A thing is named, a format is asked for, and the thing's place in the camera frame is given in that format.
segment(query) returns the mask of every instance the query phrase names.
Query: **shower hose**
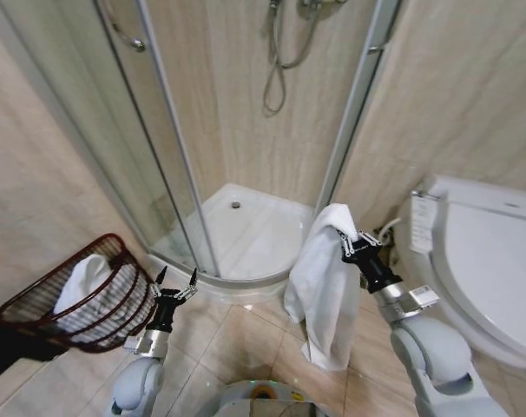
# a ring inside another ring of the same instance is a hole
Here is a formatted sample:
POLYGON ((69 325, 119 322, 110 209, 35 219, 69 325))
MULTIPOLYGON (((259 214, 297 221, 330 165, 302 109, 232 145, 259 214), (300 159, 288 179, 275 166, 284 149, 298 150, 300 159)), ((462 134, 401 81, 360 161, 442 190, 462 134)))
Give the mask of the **shower hose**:
POLYGON ((309 32, 307 33, 306 41, 304 42, 304 45, 301 51, 299 52, 298 56, 296 56, 291 62, 285 63, 284 60, 280 57, 279 19, 280 14, 282 13, 279 10, 280 2, 271 2, 271 18, 269 19, 269 32, 271 33, 272 67, 271 71, 269 72, 269 76, 267 77, 265 89, 263 91, 263 106, 271 115, 279 113, 282 109, 282 106, 284 106, 284 102, 286 100, 286 80, 284 78, 284 70, 297 67, 306 58, 307 51, 310 49, 313 40, 313 33, 315 32, 315 28, 317 27, 317 20, 319 17, 319 11, 321 9, 321 4, 320 2, 311 2, 308 7, 310 9, 308 18, 309 32), (269 103, 269 94, 271 92, 271 85, 273 83, 275 73, 279 78, 280 100, 279 104, 276 107, 273 107, 271 103, 269 103))

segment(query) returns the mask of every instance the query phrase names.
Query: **bidet control panel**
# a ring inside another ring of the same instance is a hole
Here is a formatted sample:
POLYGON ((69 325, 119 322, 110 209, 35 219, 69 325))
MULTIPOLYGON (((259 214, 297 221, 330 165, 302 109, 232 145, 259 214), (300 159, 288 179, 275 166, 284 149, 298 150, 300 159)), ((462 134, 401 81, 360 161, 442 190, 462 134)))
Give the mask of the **bidet control panel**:
POLYGON ((433 250, 433 223, 437 215, 437 202, 427 196, 411 196, 410 249, 419 254, 433 250))

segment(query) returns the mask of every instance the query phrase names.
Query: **label sticker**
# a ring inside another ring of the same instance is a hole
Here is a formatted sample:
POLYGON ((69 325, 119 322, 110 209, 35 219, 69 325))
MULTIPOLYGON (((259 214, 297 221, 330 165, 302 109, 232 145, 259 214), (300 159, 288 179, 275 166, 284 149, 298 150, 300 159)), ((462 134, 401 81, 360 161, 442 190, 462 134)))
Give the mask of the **label sticker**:
POLYGON ((292 391, 292 399, 295 401, 303 401, 304 396, 300 393, 297 393, 296 391, 292 391))

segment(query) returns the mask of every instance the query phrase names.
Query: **toilet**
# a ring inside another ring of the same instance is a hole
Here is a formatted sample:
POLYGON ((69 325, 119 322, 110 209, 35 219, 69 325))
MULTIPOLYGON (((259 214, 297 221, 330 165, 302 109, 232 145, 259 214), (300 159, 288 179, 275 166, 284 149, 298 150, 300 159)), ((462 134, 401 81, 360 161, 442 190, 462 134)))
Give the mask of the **toilet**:
POLYGON ((430 285, 431 310, 478 351, 526 369, 526 192, 433 175, 394 228, 408 287, 430 285))

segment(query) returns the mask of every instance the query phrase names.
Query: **shower enclosure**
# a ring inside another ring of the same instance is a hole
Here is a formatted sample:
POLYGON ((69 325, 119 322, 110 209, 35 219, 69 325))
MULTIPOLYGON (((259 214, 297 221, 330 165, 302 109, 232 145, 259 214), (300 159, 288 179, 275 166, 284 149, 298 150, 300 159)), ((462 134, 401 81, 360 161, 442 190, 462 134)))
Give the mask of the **shower enclosure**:
POLYGON ((146 250, 257 288, 332 198, 398 3, 0 0, 0 17, 146 250))

